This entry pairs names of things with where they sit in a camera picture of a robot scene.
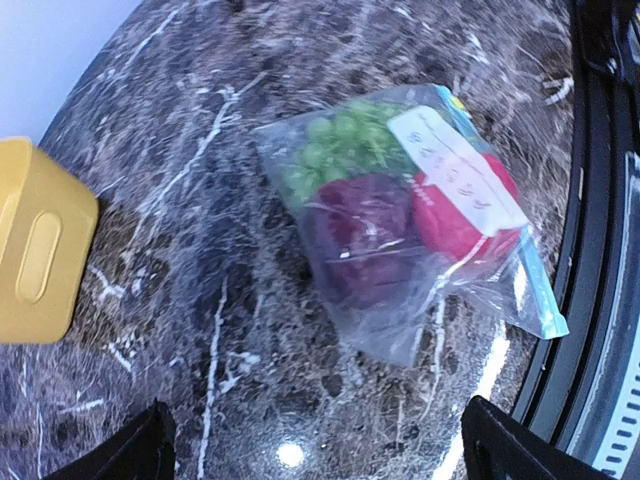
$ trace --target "yellow plastic bin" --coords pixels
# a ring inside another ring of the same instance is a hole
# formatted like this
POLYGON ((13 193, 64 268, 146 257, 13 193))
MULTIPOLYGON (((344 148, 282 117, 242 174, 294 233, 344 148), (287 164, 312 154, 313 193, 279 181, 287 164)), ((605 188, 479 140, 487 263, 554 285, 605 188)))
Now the yellow plastic bin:
POLYGON ((27 139, 0 141, 0 343, 69 329, 98 202, 27 139))

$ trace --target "bright light spot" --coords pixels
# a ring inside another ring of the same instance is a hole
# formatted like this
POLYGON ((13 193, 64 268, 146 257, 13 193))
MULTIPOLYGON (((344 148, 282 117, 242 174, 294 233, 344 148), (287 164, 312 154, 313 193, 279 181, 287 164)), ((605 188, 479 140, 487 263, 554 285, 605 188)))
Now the bright light spot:
POLYGON ((300 445, 283 443, 278 447, 278 458, 285 467, 296 468, 304 461, 304 452, 300 445))

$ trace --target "bag of fruit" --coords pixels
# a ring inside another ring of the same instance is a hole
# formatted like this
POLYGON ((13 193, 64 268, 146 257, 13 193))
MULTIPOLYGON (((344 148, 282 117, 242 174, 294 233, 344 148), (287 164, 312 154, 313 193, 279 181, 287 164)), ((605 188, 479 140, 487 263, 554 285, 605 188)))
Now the bag of fruit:
POLYGON ((541 338, 568 333, 518 188, 446 87, 384 90, 256 135, 346 342, 412 365, 426 310, 461 292, 541 338))

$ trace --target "dark marble surface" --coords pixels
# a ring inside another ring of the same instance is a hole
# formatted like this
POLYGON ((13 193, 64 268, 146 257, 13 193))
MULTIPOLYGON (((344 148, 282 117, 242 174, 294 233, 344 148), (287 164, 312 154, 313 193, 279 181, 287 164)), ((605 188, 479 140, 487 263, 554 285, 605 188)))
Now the dark marble surface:
POLYGON ((566 12, 241 3, 145 1, 51 125, 42 147, 98 194, 101 220, 64 341, 0 348, 0 478, 56 470, 155 397, 178 424, 180 479, 460 478, 466 400, 514 401, 533 340, 455 298, 426 319, 416 368, 340 344, 250 132, 446 84, 520 182, 552 271, 571 94, 542 82, 570 77, 566 12))

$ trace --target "black object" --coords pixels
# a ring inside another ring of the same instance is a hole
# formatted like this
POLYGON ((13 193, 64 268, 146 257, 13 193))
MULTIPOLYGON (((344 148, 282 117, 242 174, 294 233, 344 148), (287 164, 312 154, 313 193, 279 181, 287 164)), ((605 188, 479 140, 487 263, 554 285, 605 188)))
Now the black object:
POLYGON ((550 447, 482 397, 462 414, 469 480, 491 480, 497 469, 513 480, 606 480, 608 477, 550 447))
POLYGON ((175 423, 155 402, 109 440, 45 480, 172 480, 175 423))
MULTIPOLYGON (((573 158, 554 291, 571 334, 538 342, 512 412, 560 450, 576 431, 614 325, 614 294, 624 281, 628 154, 640 151, 636 70, 627 40, 635 7, 634 0, 570 1, 573 158)), ((623 321, 633 321, 635 330, 637 315, 628 316, 623 321)), ((604 422, 610 413, 602 411, 604 422)))

